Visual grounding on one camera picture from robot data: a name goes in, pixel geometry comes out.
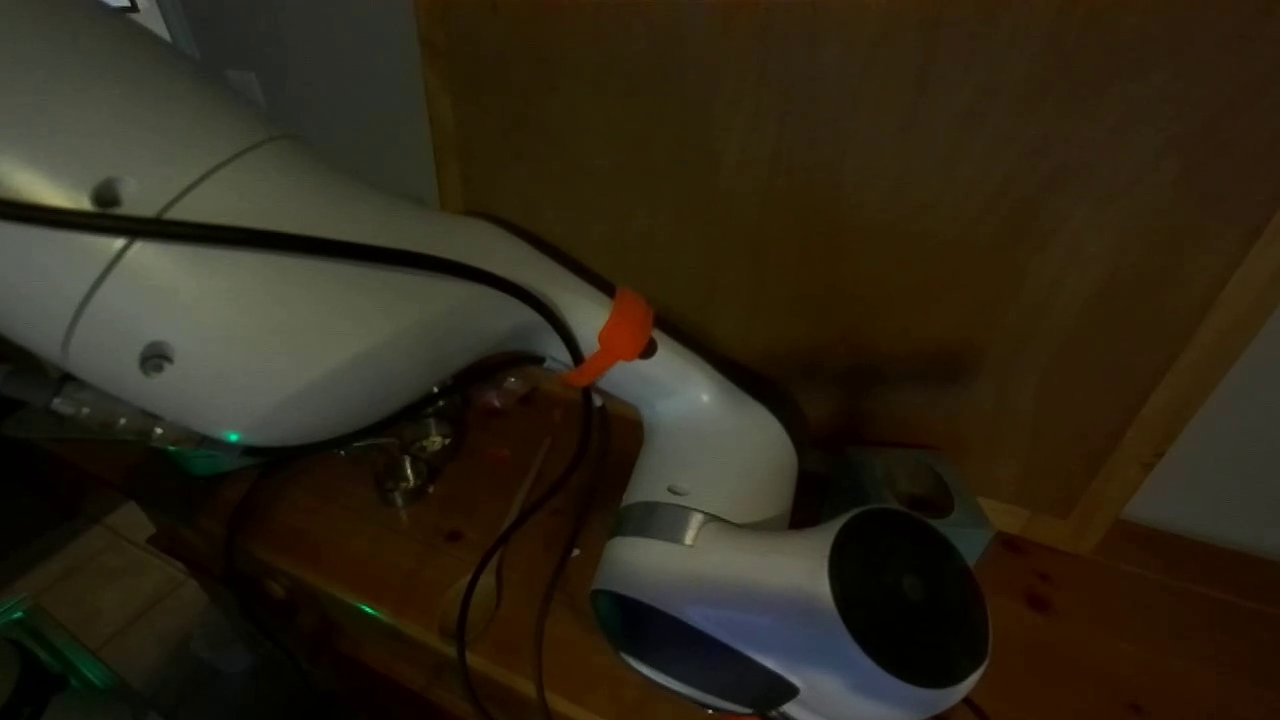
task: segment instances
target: white robotic arm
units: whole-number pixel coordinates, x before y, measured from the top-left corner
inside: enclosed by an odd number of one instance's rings
[[[340,176],[204,84],[164,44],[76,0],[0,0],[0,108],[0,200],[332,236],[332,248],[356,240],[432,252],[520,284],[556,308],[572,336],[588,340],[608,320],[608,296],[524,240]],[[16,224],[4,212],[0,336],[124,404],[256,448],[368,428],[476,356],[520,348],[568,360],[544,316],[468,280],[316,260],[304,248],[292,256],[236,240],[68,232]],[[644,416],[644,452],[624,492],[624,516],[640,516],[632,528],[644,532],[620,532],[596,580],[608,632],[640,672],[708,704],[744,708],[628,652],[624,628],[640,616],[624,620],[620,604],[644,604],[772,668],[792,692],[768,696],[768,712],[932,716],[976,684],[984,624],[980,652],[948,656],[956,672],[928,688],[860,648],[836,608],[844,564],[836,576],[816,572],[828,568],[836,536],[860,520],[784,532],[796,448],[764,404],[672,336],[656,340],[652,360],[616,368],[604,388]],[[644,520],[672,512],[700,516],[688,544],[652,536]],[[680,576],[684,592],[664,592],[652,572]],[[716,612],[748,588],[760,588],[760,604],[728,612],[736,620]],[[800,620],[788,612],[800,604],[804,628],[824,648],[796,656],[792,644],[772,652],[780,644],[768,632],[744,636],[744,624],[788,636]]]

